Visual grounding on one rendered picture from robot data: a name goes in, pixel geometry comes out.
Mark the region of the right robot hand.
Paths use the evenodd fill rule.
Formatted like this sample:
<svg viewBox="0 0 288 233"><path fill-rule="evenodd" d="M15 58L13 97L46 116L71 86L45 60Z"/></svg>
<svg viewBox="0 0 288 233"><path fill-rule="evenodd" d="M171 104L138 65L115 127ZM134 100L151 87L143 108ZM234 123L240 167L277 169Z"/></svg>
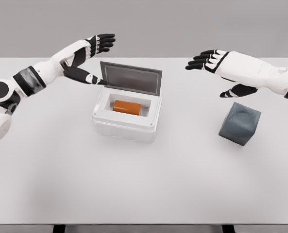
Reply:
<svg viewBox="0 0 288 233"><path fill-rule="evenodd" d="M221 98L238 98L254 94L262 86L265 62L236 52L207 50L193 57L186 70L205 70L221 78L236 83L220 94Z"/></svg>

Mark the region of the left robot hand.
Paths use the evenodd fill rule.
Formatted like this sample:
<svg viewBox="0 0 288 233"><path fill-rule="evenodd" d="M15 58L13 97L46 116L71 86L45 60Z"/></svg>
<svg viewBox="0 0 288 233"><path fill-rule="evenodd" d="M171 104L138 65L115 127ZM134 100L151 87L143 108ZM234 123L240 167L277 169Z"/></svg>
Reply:
<svg viewBox="0 0 288 233"><path fill-rule="evenodd" d="M107 85L107 81L79 66L99 53L110 51L115 41L114 34L95 35L67 46L56 53L52 59L61 65L63 75L69 79L86 84Z"/></svg>

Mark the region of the dark grey cube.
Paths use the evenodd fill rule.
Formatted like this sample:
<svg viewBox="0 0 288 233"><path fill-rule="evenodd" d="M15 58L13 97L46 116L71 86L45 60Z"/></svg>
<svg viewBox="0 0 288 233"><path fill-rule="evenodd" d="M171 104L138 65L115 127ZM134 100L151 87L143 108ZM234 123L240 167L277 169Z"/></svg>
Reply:
<svg viewBox="0 0 288 233"><path fill-rule="evenodd" d="M260 116L260 111L234 102L224 119L219 136L245 146L255 134Z"/></svg>

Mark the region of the orange cylinder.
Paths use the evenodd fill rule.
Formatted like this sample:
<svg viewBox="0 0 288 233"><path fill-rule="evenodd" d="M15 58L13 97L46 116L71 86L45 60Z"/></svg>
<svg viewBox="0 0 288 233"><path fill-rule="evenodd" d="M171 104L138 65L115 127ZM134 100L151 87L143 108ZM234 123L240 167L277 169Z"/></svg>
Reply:
<svg viewBox="0 0 288 233"><path fill-rule="evenodd" d="M139 116L141 111L141 104L115 100L113 104L113 111Z"/></svg>

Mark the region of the white box with grey lid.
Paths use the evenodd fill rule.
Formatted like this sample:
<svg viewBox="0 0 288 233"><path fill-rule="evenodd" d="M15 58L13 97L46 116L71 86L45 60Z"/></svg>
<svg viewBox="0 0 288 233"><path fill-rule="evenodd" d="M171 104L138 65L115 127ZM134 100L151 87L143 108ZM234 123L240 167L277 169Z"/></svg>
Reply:
<svg viewBox="0 0 288 233"><path fill-rule="evenodd" d="M162 104L162 71L100 62L102 89L92 115L97 133L152 143Z"/></svg>

